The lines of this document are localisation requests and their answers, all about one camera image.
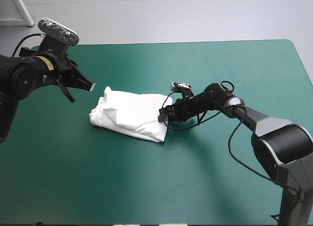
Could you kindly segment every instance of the green table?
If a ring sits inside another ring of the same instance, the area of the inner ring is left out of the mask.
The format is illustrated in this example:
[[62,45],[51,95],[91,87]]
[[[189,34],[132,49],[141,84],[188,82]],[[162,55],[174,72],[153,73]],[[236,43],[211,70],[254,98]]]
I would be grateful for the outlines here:
[[[0,149],[0,223],[275,223],[282,189],[228,153],[237,120],[220,115],[154,143],[94,127],[89,112],[106,85],[168,94],[182,81],[198,94],[229,80],[248,106],[313,132],[312,84],[291,42],[78,45],[69,54],[97,85],[70,89],[74,104],[56,86],[20,103]],[[233,151],[263,172],[250,136],[241,127]]]

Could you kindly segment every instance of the white cloth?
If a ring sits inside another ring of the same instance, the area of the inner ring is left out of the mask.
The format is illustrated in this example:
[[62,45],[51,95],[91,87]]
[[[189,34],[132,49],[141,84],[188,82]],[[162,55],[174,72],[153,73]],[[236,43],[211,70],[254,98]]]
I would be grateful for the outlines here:
[[[90,123],[129,136],[163,142],[167,127],[159,123],[157,117],[167,96],[161,94],[134,94],[104,90],[96,108],[89,114]],[[171,105],[168,98],[165,105]]]

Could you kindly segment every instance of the gray floor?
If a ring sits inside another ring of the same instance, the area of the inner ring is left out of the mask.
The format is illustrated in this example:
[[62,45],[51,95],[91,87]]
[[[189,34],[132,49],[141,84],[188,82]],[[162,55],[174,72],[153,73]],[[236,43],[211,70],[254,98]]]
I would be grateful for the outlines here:
[[[35,22],[49,17],[80,44],[288,39],[313,82],[313,0],[24,0]],[[37,27],[1,26],[0,54]],[[40,38],[25,42],[34,46]]]

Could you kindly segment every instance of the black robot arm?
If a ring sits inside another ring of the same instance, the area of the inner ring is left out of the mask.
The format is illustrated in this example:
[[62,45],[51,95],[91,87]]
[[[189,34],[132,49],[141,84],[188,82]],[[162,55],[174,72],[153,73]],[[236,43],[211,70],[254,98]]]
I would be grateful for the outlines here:
[[300,125],[267,116],[247,107],[223,84],[209,85],[193,95],[191,86],[172,82],[171,90],[182,94],[173,105],[159,110],[159,122],[184,122],[208,110],[237,118],[252,131],[251,144],[257,160],[270,179],[283,187],[278,223],[308,225],[313,200],[313,139]]
[[95,85],[67,56],[68,46],[79,42],[77,34],[49,18],[42,18],[38,27],[45,33],[38,50],[22,47],[19,57],[0,55],[0,143],[8,135],[19,101],[33,90],[57,85],[74,102],[67,87],[91,91]]

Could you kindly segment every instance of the wire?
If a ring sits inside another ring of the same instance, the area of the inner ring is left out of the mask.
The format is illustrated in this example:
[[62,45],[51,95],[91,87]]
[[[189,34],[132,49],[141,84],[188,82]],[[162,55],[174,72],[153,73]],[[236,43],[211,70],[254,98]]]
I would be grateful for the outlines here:
[[[231,87],[232,87],[231,90],[229,90],[223,83],[228,83],[228,84],[230,84]],[[224,90],[227,91],[227,92],[234,92],[234,90],[235,90],[234,84],[233,84],[232,82],[229,82],[229,81],[226,81],[226,80],[221,81],[221,87],[224,88]]]
[[18,43],[18,45],[16,46],[16,48],[13,51],[12,57],[15,56],[15,53],[17,52],[17,50],[19,49],[20,45],[28,38],[33,37],[33,36],[41,36],[41,34],[30,34],[27,35],[26,37],[22,38],[22,40]]

